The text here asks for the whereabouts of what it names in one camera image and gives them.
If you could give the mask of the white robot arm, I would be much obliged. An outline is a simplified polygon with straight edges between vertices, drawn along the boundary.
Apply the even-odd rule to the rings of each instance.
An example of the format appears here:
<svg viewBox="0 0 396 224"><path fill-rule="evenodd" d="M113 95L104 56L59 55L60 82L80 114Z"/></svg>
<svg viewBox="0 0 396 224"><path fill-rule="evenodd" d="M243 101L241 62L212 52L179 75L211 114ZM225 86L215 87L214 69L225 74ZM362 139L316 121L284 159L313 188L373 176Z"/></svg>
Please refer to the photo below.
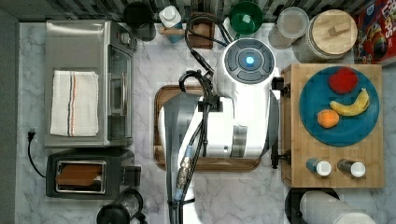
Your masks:
<svg viewBox="0 0 396 224"><path fill-rule="evenodd" d="M189 70L158 117L170 224L201 224L193 173L199 158L257 159L276 142L276 59L254 38L230 43L215 70Z"/></svg>

